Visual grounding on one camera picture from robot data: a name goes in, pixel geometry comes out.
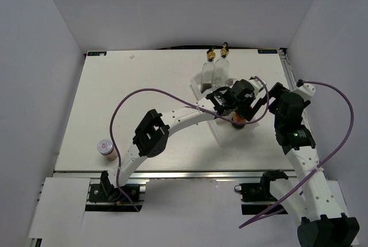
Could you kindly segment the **silver lid white canister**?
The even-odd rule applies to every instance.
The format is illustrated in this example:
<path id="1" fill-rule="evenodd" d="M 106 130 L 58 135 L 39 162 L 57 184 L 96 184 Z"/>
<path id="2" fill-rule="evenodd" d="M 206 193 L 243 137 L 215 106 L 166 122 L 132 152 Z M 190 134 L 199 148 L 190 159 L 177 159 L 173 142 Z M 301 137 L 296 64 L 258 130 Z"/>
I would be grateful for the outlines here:
<path id="1" fill-rule="evenodd" d="M 237 79 L 235 78 L 229 78 L 225 82 L 225 86 L 232 87 L 237 82 Z"/>

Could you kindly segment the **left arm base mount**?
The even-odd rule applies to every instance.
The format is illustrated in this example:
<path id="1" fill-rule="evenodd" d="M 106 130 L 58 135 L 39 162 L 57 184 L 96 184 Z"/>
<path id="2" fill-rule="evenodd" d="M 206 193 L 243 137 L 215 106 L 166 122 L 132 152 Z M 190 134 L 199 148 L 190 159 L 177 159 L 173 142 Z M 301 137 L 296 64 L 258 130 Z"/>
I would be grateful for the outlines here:
<path id="1" fill-rule="evenodd" d="M 102 185 L 96 181 L 92 181 L 87 194 L 85 211 L 112 213 L 139 212 L 144 202 L 145 184 L 127 184 L 122 189 L 129 196 L 133 204 L 120 190 L 114 188 L 112 194 L 107 196 Z"/>

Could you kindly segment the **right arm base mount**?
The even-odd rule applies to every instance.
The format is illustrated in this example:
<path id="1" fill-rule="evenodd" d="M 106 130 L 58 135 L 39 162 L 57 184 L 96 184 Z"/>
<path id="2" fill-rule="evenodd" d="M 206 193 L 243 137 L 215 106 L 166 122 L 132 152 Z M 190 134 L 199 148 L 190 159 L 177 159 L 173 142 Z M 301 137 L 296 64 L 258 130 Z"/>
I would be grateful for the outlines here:
<path id="1" fill-rule="evenodd" d="M 277 201 L 270 194 L 270 183 L 278 179 L 288 180 L 284 171 L 266 171 L 257 183 L 241 183 L 234 186 L 234 191 L 241 195 L 243 215 L 257 215 Z"/>

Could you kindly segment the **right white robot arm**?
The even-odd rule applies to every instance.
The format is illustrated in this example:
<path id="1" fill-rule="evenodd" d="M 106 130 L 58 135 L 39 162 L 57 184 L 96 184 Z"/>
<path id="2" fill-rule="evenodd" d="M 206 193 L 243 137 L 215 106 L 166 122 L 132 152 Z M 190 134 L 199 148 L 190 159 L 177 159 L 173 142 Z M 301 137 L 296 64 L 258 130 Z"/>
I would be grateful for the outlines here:
<path id="1" fill-rule="evenodd" d="M 293 166 L 302 194 L 294 191 L 282 207 L 295 216 L 301 246 L 351 246 L 359 232 L 355 217 L 349 217 L 332 194 L 320 166 L 316 143 L 302 124 L 302 113 L 315 93 L 309 83 L 290 91 L 276 83 L 269 92 L 274 98 L 269 110 L 274 114 L 275 136 Z"/>

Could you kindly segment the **red lid sauce jar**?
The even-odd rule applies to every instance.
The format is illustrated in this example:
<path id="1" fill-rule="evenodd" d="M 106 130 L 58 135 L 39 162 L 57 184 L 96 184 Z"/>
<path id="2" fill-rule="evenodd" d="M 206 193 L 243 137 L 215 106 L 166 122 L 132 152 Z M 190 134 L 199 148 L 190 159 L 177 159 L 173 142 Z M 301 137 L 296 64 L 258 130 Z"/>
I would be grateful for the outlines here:
<path id="1" fill-rule="evenodd" d="M 234 113 L 231 121 L 232 121 L 232 126 L 236 129 L 244 128 L 247 123 L 247 120 L 241 117 L 240 115 L 238 115 L 237 113 Z"/>

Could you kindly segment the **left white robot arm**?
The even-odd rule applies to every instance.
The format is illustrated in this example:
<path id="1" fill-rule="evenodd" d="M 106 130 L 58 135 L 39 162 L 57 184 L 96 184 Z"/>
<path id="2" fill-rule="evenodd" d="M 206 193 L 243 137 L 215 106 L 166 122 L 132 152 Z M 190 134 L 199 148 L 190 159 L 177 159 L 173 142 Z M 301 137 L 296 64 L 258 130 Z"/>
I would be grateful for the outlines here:
<path id="1" fill-rule="evenodd" d="M 222 119 L 236 124 L 228 118 L 232 113 L 246 120 L 246 124 L 257 122 L 257 108 L 252 104 L 261 91 L 266 91 L 265 82 L 257 76 L 238 80 L 232 87 L 220 87 L 194 104 L 172 94 L 168 97 L 183 103 L 184 107 L 166 113 L 155 109 L 148 111 L 135 129 L 132 144 L 124 153 L 118 153 L 118 166 L 104 171 L 100 177 L 102 194 L 109 200 L 119 200 L 126 195 L 122 189 L 130 176 L 148 158 L 161 154 L 168 138 L 176 132 L 200 122 Z"/>

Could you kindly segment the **glass cruet dark powder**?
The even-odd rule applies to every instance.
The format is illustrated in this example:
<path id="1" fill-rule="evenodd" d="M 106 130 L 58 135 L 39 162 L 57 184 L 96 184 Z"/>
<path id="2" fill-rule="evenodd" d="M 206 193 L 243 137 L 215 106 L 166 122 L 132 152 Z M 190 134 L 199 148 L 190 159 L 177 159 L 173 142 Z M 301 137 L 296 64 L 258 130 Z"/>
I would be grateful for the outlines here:
<path id="1" fill-rule="evenodd" d="M 206 62 L 202 66 L 201 93 L 212 88 L 212 77 L 214 72 L 215 48 L 211 47 L 206 52 Z"/>

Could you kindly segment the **clear glass cruet bottle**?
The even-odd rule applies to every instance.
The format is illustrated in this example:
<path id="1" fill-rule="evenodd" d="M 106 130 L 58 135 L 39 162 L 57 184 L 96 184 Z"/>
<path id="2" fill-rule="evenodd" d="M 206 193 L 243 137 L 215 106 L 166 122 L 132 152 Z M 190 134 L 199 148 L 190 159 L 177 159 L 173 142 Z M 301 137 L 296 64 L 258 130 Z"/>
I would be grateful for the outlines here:
<path id="1" fill-rule="evenodd" d="M 229 71 L 229 61 L 227 59 L 229 54 L 228 43 L 224 42 L 220 51 L 220 58 L 214 64 L 214 73 L 212 78 L 213 87 L 225 86 Z"/>

